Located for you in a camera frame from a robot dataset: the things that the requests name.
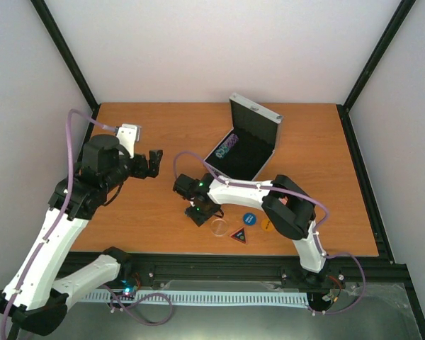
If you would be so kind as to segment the aluminium poker case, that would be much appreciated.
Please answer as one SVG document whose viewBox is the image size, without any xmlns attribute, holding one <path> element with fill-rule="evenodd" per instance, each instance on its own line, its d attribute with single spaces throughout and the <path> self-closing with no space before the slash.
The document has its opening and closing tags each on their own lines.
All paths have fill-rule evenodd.
<svg viewBox="0 0 425 340">
<path fill-rule="evenodd" d="M 229 97 L 232 128 L 205 158 L 215 173 L 253 181 L 274 155 L 283 116 L 238 93 Z M 221 159 L 216 149 L 232 134 L 239 141 Z"/>
</svg>

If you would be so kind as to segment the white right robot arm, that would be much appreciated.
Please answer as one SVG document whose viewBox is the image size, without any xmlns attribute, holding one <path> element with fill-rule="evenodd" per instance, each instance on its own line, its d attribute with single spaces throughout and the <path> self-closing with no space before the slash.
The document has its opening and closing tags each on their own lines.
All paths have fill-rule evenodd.
<svg viewBox="0 0 425 340">
<path fill-rule="evenodd" d="M 265 212 L 276 231 L 293 241 L 300 265 L 319 273 L 325 265 L 326 252 L 319 240 L 315 208 L 319 202 L 309 197 L 287 176 L 272 181 L 245 181 L 205 174 L 194 179 L 180 174 L 173 191 L 190 203 L 186 214 L 201 226 L 223 205 L 239 205 Z"/>
</svg>

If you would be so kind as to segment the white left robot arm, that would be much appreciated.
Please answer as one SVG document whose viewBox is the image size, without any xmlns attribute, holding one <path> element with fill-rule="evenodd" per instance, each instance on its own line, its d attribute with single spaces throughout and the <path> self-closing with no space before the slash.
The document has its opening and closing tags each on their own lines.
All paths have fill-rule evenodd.
<svg viewBox="0 0 425 340">
<path fill-rule="evenodd" d="M 84 144 L 79 163 L 68 155 L 68 175 L 55 187 L 34 244 L 16 275 L 0 290 L 2 321 L 12 323 L 11 330 L 3 332 L 5 339 L 16 339 L 20 330 L 40 336 L 53 333 L 75 303 L 106 283 L 114 281 L 126 290 L 137 285 L 130 255 L 113 246 L 73 274 L 64 278 L 57 274 L 96 211 L 111 203 L 111 191 L 119 193 L 129 178 L 158 175 L 161 150 L 148 156 L 134 152 L 140 130 L 130 124 L 111 128 Z"/>
</svg>

